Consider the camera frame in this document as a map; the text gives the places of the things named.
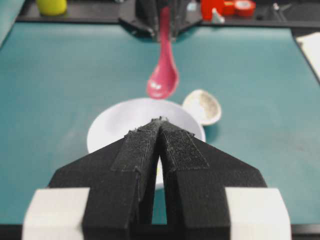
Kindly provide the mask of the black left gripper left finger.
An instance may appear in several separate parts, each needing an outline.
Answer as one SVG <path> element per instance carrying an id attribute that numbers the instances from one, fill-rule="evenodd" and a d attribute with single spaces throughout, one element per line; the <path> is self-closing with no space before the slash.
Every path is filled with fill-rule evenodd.
<path id="1" fill-rule="evenodd" d="M 59 169 L 35 191 L 24 240 L 128 239 L 133 222 L 152 220 L 159 121 Z"/>

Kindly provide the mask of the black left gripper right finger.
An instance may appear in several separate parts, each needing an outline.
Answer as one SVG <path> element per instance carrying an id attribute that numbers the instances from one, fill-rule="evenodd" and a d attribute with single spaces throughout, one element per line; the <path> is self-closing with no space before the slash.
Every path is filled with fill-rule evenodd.
<path id="1" fill-rule="evenodd" d="M 167 222 L 186 239 L 291 239 L 282 195 L 257 168 L 167 121 L 159 142 Z"/>

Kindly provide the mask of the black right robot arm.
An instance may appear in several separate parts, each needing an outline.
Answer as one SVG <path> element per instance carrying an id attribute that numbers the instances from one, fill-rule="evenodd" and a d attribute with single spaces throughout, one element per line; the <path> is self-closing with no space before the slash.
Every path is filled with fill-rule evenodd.
<path id="1" fill-rule="evenodd" d="M 171 40 L 176 40 L 179 34 L 202 21 L 199 0 L 126 0 L 120 4 L 118 19 L 125 26 L 158 42 L 163 13 L 168 17 Z"/>

